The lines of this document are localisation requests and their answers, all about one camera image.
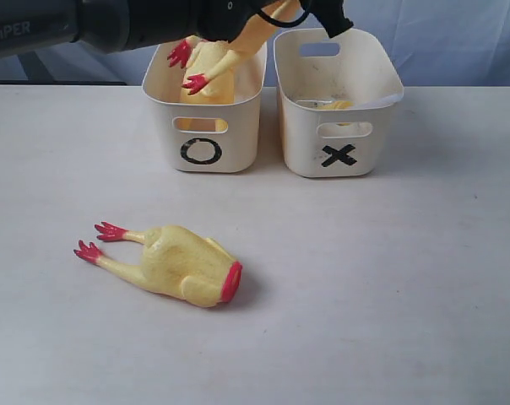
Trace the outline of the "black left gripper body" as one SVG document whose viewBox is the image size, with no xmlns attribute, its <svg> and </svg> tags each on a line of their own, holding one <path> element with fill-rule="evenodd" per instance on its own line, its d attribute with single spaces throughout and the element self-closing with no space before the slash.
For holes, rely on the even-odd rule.
<svg viewBox="0 0 510 405">
<path fill-rule="evenodd" d="M 202 1 L 195 34 L 207 41 L 232 42 L 255 14 L 278 29 L 294 28 L 312 15 L 329 38 L 354 26 L 342 1 Z"/>
</svg>

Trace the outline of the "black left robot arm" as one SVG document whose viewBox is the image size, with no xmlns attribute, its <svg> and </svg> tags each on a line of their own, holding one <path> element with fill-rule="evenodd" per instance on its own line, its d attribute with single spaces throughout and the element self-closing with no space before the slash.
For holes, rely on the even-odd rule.
<svg viewBox="0 0 510 405">
<path fill-rule="evenodd" d="M 341 1 L 302 1 L 301 17 L 274 17 L 268 1 L 89 0 L 0 1 L 0 58 L 46 46 L 83 41 L 104 53 L 178 41 L 173 64 L 185 64 L 187 37 L 236 39 L 254 15 L 293 28 L 313 15 L 334 38 L 352 28 Z"/>
</svg>

